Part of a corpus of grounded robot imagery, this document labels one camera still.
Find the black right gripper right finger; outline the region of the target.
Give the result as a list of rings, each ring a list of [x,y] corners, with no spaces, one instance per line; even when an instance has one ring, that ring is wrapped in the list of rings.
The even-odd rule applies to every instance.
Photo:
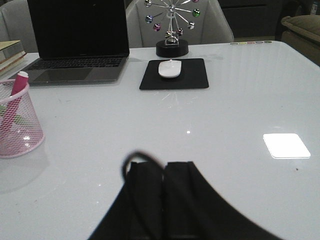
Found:
[[[189,162],[164,169],[164,221],[170,240],[276,240],[231,206]]]

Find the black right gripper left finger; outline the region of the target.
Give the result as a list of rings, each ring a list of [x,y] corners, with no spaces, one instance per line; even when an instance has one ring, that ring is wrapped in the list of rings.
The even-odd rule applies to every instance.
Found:
[[[132,162],[125,184],[90,240],[161,240],[163,176],[150,162]]]

